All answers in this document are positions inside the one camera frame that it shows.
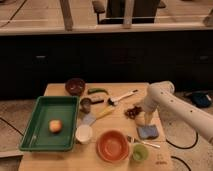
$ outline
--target red object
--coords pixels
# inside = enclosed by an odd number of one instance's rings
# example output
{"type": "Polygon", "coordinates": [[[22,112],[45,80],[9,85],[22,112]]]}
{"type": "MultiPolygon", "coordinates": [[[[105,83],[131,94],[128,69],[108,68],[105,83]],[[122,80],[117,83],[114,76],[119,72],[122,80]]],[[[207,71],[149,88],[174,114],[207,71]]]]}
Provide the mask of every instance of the red object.
{"type": "Polygon", "coordinates": [[[71,78],[66,82],[65,89],[72,96],[80,96],[85,90],[85,82],[81,78],[71,78]]]}
{"type": "Polygon", "coordinates": [[[126,137],[119,131],[103,133],[96,143],[98,155],[105,161],[115,163],[124,160],[129,154],[126,137]]]}

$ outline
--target green vegetable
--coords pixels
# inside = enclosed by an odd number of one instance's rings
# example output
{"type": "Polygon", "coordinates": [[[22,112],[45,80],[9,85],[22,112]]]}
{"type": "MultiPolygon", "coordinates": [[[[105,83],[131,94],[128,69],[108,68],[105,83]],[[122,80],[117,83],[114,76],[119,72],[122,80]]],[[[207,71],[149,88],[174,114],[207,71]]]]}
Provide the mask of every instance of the green vegetable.
{"type": "Polygon", "coordinates": [[[93,93],[98,93],[98,92],[104,92],[106,94],[109,94],[108,91],[104,88],[90,88],[87,91],[88,94],[93,94],[93,93]]]}

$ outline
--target white bowl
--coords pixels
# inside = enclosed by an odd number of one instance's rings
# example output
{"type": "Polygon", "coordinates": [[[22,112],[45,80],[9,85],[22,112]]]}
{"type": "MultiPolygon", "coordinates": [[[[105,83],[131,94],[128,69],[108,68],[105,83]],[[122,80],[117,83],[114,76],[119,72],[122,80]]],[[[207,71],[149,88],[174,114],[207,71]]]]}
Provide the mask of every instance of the white bowl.
{"type": "Polygon", "coordinates": [[[81,144],[88,144],[93,136],[93,130],[89,125],[82,124],[80,125],[75,133],[76,139],[81,143],[81,144]]]}

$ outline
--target green tray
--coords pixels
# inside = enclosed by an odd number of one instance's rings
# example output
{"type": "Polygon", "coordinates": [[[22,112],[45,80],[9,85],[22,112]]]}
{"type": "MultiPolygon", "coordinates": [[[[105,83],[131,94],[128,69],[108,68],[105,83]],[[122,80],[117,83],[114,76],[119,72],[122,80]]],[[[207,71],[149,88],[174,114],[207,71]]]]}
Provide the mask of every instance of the green tray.
{"type": "Polygon", "coordinates": [[[28,122],[19,149],[21,151],[68,151],[75,142],[79,98],[77,96],[41,96],[28,122]],[[59,133],[49,131],[49,121],[60,119],[59,133]]]}

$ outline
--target red apple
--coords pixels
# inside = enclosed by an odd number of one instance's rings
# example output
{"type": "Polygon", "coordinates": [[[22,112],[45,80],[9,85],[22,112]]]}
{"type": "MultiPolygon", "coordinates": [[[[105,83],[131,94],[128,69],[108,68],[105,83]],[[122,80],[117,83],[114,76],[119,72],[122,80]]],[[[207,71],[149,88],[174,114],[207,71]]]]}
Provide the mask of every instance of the red apple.
{"type": "Polygon", "coordinates": [[[49,122],[49,130],[52,132],[52,133],[58,133],[60,132],[62,129],[62,122],[61,120],[51,120],[49,122]]]}

